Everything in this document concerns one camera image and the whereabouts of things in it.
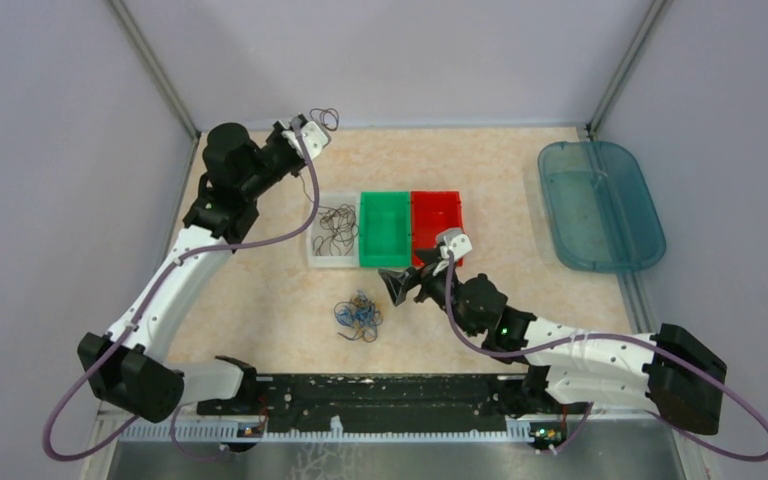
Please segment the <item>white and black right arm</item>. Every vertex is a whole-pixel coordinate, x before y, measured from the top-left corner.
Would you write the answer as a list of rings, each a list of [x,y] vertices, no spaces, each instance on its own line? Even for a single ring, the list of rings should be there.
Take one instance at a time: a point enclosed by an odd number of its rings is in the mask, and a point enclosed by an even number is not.
[[[601,403],[659,415],[696,434],[720,427],[726,363],[682,326],[655,333],[608,334],[559,324],[509,306],[486,274],[462,282],[440,255],[402,271],[381,269],[392,303],[433,301],[466,340],[482,335],[475,351],[502,363],[521,363],[537,375],[523,385],[536,412],[557,403]]]

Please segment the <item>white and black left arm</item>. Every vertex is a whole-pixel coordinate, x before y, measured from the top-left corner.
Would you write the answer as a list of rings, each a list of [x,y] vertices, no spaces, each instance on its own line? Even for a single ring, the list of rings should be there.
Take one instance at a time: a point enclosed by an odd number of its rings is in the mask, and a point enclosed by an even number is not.
[[[330,144],[328,131],[299,114],[274,123],[262,144],[238,123],[211,129],[204,172],[162,266],[103,334],[86,334],[77,355],[94,396],[139,419],[167,420],[181,406],[221,400],[252,411],[260,388],[251,366],[230,357],[170,365],[171,344],[211,277],[239,250],[256,222],[258,200],[285,176],[297,177]]]

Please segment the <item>green plastic bin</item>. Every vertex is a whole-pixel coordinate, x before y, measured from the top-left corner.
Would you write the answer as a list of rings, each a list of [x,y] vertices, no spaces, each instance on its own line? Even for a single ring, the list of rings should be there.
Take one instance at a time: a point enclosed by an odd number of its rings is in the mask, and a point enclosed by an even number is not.
[[[358,257],[362,268],[408,267],[411,233],[408,191],[361,193]]]

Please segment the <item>red plastic bin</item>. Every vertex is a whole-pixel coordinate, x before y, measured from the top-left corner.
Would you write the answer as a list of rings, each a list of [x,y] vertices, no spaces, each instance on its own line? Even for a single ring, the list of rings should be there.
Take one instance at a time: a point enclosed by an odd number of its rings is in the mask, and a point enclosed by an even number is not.
[[[417,249],[434,247],[436,236],[451,228],[464,228],[462,202],[458,191],[410,192],[411,202],[411,264],[421,265]]]

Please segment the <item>white plastic bin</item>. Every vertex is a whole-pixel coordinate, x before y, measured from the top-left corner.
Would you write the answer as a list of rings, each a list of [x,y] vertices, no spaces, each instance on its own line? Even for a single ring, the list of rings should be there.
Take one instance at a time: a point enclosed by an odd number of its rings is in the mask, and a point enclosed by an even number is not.
[[[359,192],[323,191],[305,237],[308,266],[315,269],[358,268],[359,220]]]

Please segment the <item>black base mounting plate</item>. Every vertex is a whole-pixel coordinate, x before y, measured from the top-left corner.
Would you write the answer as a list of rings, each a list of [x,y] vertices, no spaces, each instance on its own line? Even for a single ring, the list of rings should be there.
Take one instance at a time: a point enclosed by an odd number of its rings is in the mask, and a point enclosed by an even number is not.
[[[338,418],[352,434],[495,432],[525,415],[583,412],[528,386],[523,374],[262,374],[202,416],[255,416],[270,433],[324,433]]]

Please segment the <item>teal transparent plastic basin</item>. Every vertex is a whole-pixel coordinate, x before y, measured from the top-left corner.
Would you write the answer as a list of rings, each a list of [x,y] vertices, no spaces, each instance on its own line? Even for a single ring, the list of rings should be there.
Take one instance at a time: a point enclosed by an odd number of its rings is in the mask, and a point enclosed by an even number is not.
[[[570,269],[624,273],[648,269],[666,238],[636,158],[607,141],[555,142],[538,155],[553,247]]]

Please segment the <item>right aluminium frame post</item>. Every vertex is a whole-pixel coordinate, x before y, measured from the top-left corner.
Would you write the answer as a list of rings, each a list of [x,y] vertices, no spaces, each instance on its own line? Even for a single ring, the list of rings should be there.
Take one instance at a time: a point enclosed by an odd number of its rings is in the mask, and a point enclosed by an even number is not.
[[[608,116],[623,93],[637,64],[643,58],[656,29],[663,21],[672,4],[673,1],[671,0],[653,0],[649,2],[643,19],[620,58],[608,85],[596,105],[593,115],[584,126],[585,138],[588,141],[596,141],[598,139]]]

